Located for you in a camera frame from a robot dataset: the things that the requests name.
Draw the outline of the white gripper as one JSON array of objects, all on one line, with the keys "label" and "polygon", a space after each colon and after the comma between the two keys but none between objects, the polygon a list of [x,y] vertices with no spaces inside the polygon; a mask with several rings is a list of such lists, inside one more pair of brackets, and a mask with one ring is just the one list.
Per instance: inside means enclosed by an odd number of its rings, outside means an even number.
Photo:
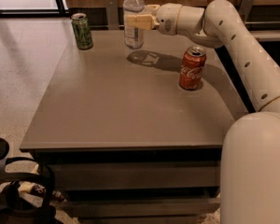
[{"label": "white gripper", "polygon": [[176,23],[180,8],[180,4],[165,5],[145,5],[146,14],[134,14],[126,16],[126,23],[132,27],[157,30],[164,35],[176,34]]}]

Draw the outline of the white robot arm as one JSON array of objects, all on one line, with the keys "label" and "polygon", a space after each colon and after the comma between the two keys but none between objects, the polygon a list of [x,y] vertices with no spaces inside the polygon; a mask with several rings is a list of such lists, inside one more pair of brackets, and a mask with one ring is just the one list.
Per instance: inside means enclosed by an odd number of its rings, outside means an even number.
[{"label": "white robot arm", "polygon": [[206,8],[148,5],[124,21],[227,49],[254,111],[235,121],[223,142],[220,224],[280,224],[280,66],[246,29],[234,5],[227,0]]}]

